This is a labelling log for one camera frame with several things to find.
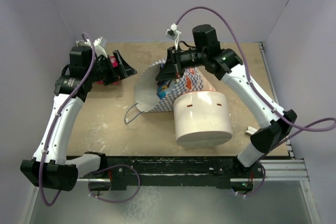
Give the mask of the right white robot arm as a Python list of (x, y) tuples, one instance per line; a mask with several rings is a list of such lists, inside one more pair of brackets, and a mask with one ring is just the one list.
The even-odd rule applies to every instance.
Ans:
[(172, 24), (166, 30), (165, 35), (174, 40), (174, 46), (167, 49), (166, 63), (155, 79), (178, 79), (186, 69), (203, 66), (238, 95), (260, 127), (250, 137), (250, 144), (237, 155), (238, 161), (233, 166), (238, 177), (246, 177), (253, 164), (288, 136), (297, 114), (293, 110), (286, 111), (260, 87), (237, 53), (221, 48), (214, 27), (198, 25), (192, 33), (195, 45), (182, 50), (177, 25)]

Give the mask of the blue checkered paper bag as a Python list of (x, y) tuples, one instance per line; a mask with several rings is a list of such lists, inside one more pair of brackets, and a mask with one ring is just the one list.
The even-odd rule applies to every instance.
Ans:
[(189, 68), (184, 71), (181, 78), (176, 79), (174, 91), (160, 100), (156, 95), (158, 81), (155, 77), (165, 62), (164, 58), (150, 64), (134, 84), (135, 104), (132, 107), (136, 107), (140, 114), (172, 112), (173, 103), (179, 96), (192, 91), (215, 90), (198, 68)]

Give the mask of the blue fruit snack packet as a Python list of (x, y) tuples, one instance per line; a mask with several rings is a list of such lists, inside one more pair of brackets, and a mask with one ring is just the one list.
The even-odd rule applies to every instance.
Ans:
[(170, 79), (170, 80), (162, 80), (157, 82), (157, 92), (156, 95), (159, 97), (159, 99), (163, 99), (166, 95), (172, 93), (176, 86), (176, 80)]

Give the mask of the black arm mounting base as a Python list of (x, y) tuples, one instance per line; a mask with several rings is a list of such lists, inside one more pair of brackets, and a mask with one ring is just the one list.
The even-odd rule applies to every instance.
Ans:
[(234, 156), (108, 156), (106, 161), (84, 178), (112, 190), (141, 185), (252, 191), (253, 183), (266, 175), (262, 164), (245, 168)]

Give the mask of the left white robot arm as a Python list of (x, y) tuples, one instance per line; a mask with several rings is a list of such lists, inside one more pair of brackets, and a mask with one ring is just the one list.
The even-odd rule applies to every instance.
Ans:
[(104, 154), (86, 152), (67, 160), (67, 148), (77, 115), (91, 91), (93, 83), (105, 86), (131, 77), (138, 72), (113, 51), (113, 66), (104, 49), (97, 46), (75, 46), (57, 79), (52, 113), (43, 139), (30, 160), (23, 160), (20, 171), (36, 187), (71, 191), (78, 178), (91, 173), (96, 178), (108, 172)]

